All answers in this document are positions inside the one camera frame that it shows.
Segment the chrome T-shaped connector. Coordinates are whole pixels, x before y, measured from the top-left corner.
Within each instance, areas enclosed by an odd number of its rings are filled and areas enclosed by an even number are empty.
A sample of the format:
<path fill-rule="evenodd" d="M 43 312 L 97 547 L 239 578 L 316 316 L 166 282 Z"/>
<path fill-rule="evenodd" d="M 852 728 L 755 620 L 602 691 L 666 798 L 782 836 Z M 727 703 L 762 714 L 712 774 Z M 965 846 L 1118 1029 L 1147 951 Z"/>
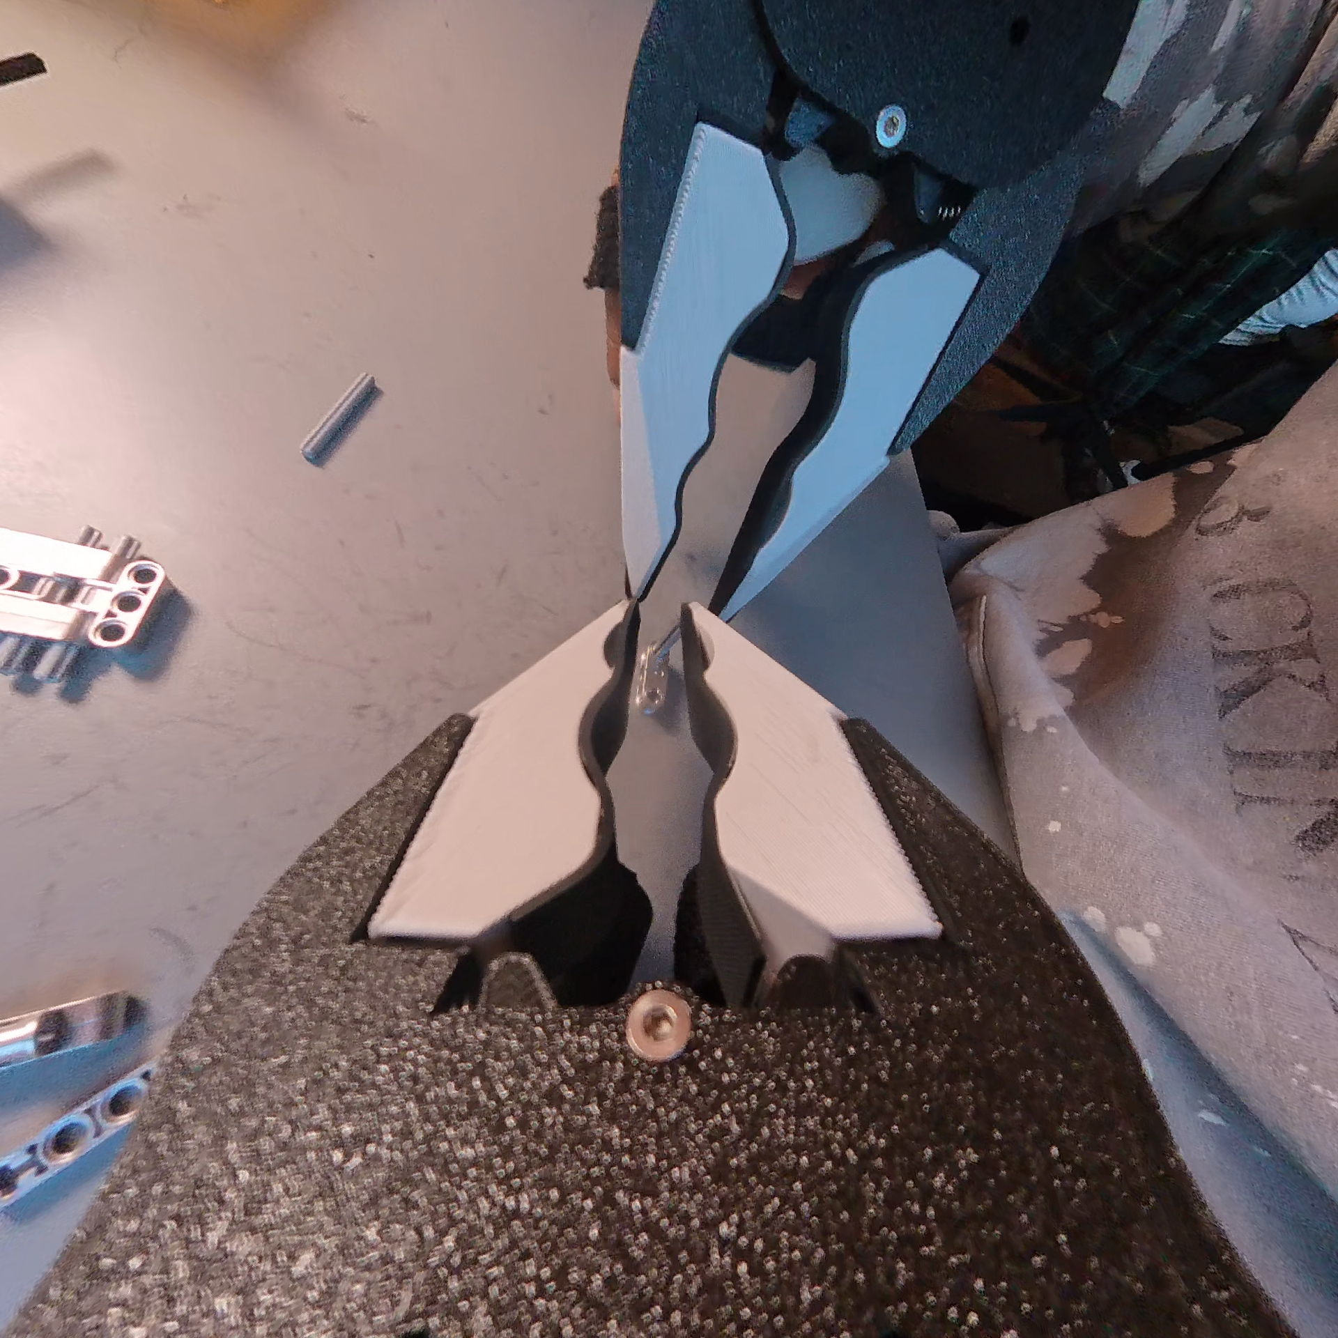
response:
<path fill-rule="evenodd" d="M 116 991 L 8 1016 L 2 1023 L 2 1067 L 118 1042 L 137 1026 L 142 1013 L 140 999 Z M 136 1064 L 8 1150 L 2 1158 L 2 1209 L 11 1211 L 105 1145 L 115 1133 L 131 1128 L 147 1102 L 156 1067 L 156 1059 Z"/>

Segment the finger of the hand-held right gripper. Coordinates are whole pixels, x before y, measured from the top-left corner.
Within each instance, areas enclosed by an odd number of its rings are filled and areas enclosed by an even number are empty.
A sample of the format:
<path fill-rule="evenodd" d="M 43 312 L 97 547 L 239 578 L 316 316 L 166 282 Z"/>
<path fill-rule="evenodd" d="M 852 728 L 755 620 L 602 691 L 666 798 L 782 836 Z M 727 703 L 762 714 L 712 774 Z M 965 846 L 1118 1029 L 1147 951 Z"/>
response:
<path fill-rule="evenodd" d="M 725 129 L 695 126 L 641 336 L 620 363 L 625 564 L 637 599 L 680 531 L 682 484 L 712 441 L 725 359 L 792 258 L 771 161 Z"/>
<path fill-rule="evenodd" d="M 712 613 L 731 620 L 883 473 L 980 284 L 945 245 L 870 245 L 836 277 L 808 408 L 763 468 Z"/>

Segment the chrome beam assembly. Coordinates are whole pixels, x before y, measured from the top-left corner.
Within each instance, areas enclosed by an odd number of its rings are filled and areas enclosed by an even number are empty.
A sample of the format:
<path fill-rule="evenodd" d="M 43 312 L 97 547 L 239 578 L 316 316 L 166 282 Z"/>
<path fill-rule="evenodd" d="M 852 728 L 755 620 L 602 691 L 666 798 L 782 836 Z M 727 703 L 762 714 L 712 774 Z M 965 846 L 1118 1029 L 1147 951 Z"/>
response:
<path fill-rule="evenodd" d="M 175 593 L 161 562 L 129 535 L 86 526 L 75 540 L 2 529 L 2 676 L 62 683 L 91 652 L 145 639 Z"/>

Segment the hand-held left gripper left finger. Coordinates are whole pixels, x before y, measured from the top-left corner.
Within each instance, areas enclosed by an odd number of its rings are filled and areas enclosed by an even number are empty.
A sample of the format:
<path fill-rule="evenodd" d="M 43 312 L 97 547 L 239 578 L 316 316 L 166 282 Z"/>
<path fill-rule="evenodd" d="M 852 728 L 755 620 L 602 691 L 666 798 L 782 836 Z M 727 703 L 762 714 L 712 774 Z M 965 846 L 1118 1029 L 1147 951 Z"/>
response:
<path fill-rule="evenodd" d="M 639 633 L 641 607 L 621 601 L 467 715 L 370 938 L 476 943 L 594 873 L 613 846 L 609 770 Z"/>

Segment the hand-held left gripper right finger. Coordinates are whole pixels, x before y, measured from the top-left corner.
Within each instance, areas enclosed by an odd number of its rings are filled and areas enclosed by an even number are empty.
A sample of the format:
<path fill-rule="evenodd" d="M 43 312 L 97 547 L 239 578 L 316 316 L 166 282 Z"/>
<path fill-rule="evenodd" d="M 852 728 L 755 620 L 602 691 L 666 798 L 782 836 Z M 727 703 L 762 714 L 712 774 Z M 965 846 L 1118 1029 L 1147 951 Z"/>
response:
<path fill-rule="evenodd" d="M 848 717 L 706 607 L 687 605 L 680 628 L 692 722 L 723 733 L 714 840 L 763 956 L 940 938 Z"/>

